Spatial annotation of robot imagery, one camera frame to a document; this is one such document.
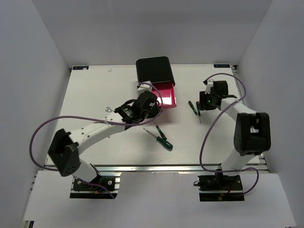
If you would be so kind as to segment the pink drawer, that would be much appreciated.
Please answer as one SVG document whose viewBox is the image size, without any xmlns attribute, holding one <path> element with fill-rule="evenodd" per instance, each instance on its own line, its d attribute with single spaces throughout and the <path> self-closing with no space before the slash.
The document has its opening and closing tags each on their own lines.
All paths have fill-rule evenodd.
<svg viewBox="0 0 304 228">
<path fill-rule="evenodd" d="M 164 109 L 172 109 L 177 107 L 176 96 L 174 91 L 174 83 L 172 82 L 153 83 L 153 86 L 159 91 L 162 97 L 162 103 Z"/>
</svg>

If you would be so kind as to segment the small black green screwdriver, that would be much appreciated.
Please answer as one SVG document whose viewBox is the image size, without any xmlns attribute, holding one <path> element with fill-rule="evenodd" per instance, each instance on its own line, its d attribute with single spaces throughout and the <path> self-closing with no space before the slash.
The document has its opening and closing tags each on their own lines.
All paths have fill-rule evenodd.
<svg viewBox="0 0 304 228">
<path fill-rule="evenodd" d="M 156 124 L 155 125 L 157 131 L 159 132 L 160 136 L 162 139 L 167 140 L 167 137 L 165 136 L 165 134 L 162 132 L 162 130 L 160 129 L 160 127 Z"/>
</svg>

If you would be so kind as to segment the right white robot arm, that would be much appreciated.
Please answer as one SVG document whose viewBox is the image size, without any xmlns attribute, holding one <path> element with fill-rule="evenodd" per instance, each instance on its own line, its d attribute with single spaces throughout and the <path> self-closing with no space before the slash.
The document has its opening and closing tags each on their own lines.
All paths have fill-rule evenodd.
<svg viewBox="0 0 304 228">
<path fill-rule="evenodd" d="M 271 147 L 270 118 L 267 113 L 256 112 L 241 103 L 241 99 L 228 92 L 226 81 L 204 81 L 205 91 L 199 94 L 199 109 L 220 110 L 219 116 L 227 114 L 235 121 L 234 148 L 222 162 L 215 176 L 215 185 L 226 189 L 231 185 L 231 176 L 239 175 L 243 167 L 255 156 Z"/>
</svg>

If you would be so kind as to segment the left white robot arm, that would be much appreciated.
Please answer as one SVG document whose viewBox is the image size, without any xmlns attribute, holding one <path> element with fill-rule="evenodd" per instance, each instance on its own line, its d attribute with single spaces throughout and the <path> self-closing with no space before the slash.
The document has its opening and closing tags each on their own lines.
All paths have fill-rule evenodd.
<svg viewBox="0 0 304 228">
<path fill-rule="evenodd" d="M 137 99 L 129 100 L 101 121 L 94 121 L 85 127 L 55 133 L 48 155 L 62 177 L 74 176 L 91 190 L 99 187 L 101 175 L 96 168 L 80 158 L 86 149 L 109 136 L 140 125 L 159 113 L 157 96 L 145 91 Z"/>
</svg>

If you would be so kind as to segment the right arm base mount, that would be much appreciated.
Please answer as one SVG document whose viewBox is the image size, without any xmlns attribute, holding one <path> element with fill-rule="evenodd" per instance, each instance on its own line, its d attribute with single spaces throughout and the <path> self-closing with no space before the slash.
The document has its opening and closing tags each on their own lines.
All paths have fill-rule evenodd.
<svg viewBox="0 0 304 228">
<path fill-rule="evenodd" d="M 200 175 L 193 183 L 199 188 L 200 202 L 228 202 L 244 201 L 241 178 L 226 176 L 221 173 L 214 175 Z"/>
</svg>

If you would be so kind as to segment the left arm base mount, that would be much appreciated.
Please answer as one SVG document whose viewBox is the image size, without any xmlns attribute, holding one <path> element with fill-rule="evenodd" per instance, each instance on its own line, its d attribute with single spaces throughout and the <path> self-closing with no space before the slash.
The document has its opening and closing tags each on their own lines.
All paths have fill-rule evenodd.
<svg viewBox="0 0 304 228">
<path fill-rule="evenodd" d="M 94 185 L 74 177 L 69 197 L 71 199 L 114 200 L 118 194 L 120 177 L 117 174 L 102 174 Z"/>
</svg>

